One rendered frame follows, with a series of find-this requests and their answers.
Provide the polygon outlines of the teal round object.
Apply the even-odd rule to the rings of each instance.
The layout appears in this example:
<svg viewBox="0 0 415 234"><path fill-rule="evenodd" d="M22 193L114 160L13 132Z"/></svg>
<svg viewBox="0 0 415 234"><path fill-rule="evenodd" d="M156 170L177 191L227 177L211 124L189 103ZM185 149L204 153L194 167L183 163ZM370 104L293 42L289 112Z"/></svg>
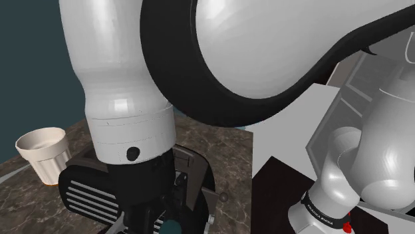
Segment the teal round object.
<svg viewBox="0 0 415 234"><path fill-rule="evenodd" d="M169 219L160 226L159 234L182 234L182 228L177 221Z"/></svg>

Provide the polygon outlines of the white ribbed cup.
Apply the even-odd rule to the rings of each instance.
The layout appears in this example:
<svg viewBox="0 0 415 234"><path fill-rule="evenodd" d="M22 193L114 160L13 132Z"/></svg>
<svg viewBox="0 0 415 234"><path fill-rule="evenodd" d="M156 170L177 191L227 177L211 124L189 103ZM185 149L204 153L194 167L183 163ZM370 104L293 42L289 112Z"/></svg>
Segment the white ribbed cup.
<svg viewBox="0 0 415 234"><path fill-rule="evenodd" d="M15 142L15 147L45 185L58 185L60 173L72 158L66 132L57 127L28 132Z"/></svg>

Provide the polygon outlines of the black appliance with white grille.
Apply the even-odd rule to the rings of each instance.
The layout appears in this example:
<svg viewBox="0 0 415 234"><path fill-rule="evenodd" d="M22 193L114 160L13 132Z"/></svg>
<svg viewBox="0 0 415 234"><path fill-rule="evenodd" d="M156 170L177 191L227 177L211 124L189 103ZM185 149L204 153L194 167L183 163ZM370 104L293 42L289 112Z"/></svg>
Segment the black appliance with white grille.
<svg viewBox="0 0 415 234"><path fill-rule="evenodd" d="M182 234L208 234L216 205L227 201L227 194L216 192L211 166L201 154L180 145L171 150L176 178L172 191L162 199L165 210L155 220L153 234L159 234L160 226L169 219L181 225ZM135 164L140 150L131 147L121 156L127 161L125 165ZM85 148L66 165L59 176L59 193L65 207L107 225L102 234L129 234L108 164L98 160L94 148Z"/></svg>

